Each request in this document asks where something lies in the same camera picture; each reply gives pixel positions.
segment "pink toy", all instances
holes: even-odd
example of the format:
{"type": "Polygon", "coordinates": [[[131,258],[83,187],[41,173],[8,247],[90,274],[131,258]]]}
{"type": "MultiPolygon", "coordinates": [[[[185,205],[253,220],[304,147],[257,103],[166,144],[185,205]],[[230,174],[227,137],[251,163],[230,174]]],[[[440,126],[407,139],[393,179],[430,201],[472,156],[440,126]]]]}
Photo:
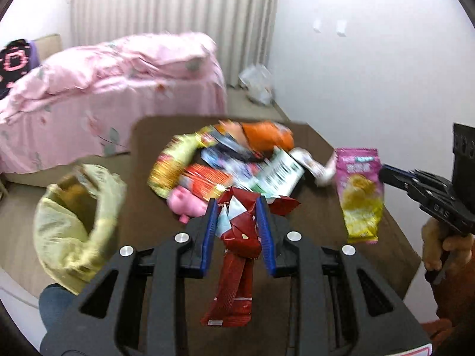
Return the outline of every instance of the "pink toy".
{"type": "Polygon", "coordinates": [[[188,223],[190,217],[200,217],[206,214],[208,204],[194,196],[182,186],[175,187],[168,194],[167,204],[170,210],[180,215],[180,222],[188,223]]]}

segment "beige curtain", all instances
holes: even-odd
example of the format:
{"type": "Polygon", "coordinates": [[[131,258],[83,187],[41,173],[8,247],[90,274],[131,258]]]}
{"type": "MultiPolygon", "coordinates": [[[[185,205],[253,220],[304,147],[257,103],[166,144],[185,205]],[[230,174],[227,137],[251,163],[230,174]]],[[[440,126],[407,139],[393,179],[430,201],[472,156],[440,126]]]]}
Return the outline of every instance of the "beige curtain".
{"type": "Polygon", "coordinates": [[[75,45],[144,32],[204,32],[218,44],[227,83],[253,63],[267,63],[276,0],[73,0],[75,45]]]}

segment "beige headboard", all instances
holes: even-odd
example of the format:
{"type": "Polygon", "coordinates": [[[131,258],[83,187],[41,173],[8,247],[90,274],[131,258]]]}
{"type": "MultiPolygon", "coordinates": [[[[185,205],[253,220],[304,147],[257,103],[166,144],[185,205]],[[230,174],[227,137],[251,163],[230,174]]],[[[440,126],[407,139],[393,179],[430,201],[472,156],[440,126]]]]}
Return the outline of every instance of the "beige headboard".
{"type": "Polygon", "coordinates": [[[51,55],[63,50],[61,36],[58,34],[50,34],[49,36],[40,37],[35,40],[35,45],[38,51],[40,63],[51,55]]]}

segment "yellow trash bag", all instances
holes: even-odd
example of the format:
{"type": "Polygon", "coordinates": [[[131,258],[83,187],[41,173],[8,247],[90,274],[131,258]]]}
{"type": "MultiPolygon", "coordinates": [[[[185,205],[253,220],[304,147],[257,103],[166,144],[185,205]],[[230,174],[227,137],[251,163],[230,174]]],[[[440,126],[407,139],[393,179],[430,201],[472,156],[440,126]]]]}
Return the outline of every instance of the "yellow trash bag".
{"type": "Polygon", "coordinates": [[[117,174],[81,165],[40,199],[34,218],[35,250],[46,273],[74,294],[116,252],[117,216],[126,185],[117,174]]]}

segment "brown table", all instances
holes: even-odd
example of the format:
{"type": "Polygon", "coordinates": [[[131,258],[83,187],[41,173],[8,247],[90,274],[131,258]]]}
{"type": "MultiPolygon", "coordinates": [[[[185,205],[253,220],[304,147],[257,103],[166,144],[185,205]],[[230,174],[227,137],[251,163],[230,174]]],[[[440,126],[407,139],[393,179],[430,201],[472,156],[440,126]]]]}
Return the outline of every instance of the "brown table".
{"type": "MultiPolygon", "coordinates": [[[[120,219],[120,244],[138,250],[156,246],[183,231],[184,226],[169,210],[165,200],[147,186],[150,170],[173,135],[193,133],[216,124],[216,117],[149,117],[141,120],[131,138],[132,174],[120,219]]],[[[333,148],[305,124],[286,124],[294,133],[295,145],[308,150],[319,162],[326,162],[333,148]]],[[[339,248],[347,234],[336,190],[303,186],[298,195],[302,203],[289,220],[316,244],[339,248]]],[[[357,244],[356,248],[374,265],[399,296],[404,297],[420,258],[385,211],[379,224],[376,245],[357,244]]],[[[262,260],[254,266],[252,321],[242,328],[210,328],[200,324],[216,291],[223,257],[223,245],[215,241],[210,271],[204,280],[186,279],[188,343],[191,356],[284,355],[287,341],[290,296],[289,279],[272,279],[262,260]]]]}

